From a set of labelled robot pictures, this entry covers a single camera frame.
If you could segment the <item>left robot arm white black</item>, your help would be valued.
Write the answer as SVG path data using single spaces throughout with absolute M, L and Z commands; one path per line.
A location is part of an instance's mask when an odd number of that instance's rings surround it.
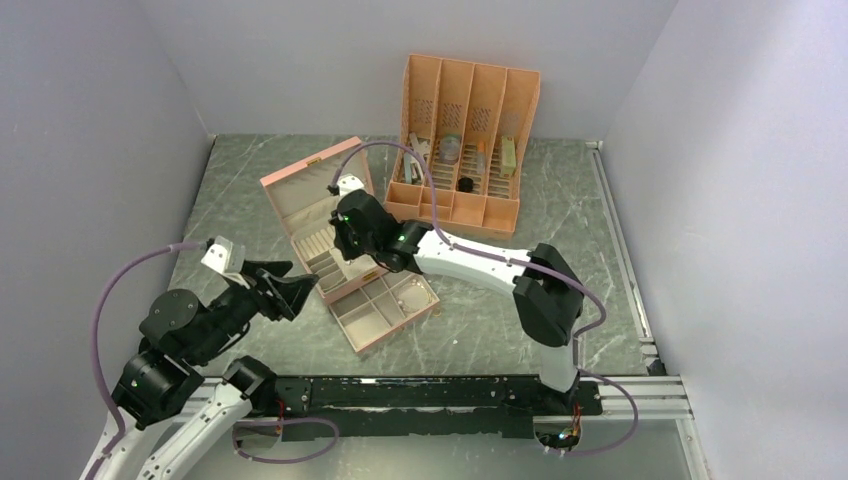
M 258 315 L 293 320 L 318 282 L 290 276 L 289 261 L 251 262 L 209 304 L 172 289 L 151 304 L 139 351 L 106 392 L 110 419 L 84 479 L 182 479 L 239 420 L 261 416 L 277 400 L 274 372 L 259 360 L 235 360 L 199 410 L 169 439 L 163 434 L 204 384 L 200 368 L 243 339 Z

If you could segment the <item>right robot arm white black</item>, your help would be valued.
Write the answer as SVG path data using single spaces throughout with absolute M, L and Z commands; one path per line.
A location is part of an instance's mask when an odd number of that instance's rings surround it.
M 346 260 L 368 256 L 393 273 L 452 277 L 511 298 L 522 330 L 541 352 L 542 406 L 562 414 L 576 403 L 573 326 L 585 289 L 554 247 L 501 249 L 448 235 L 427 222 L 399 221 L 363 189 L 341 196 L 329 223 Z

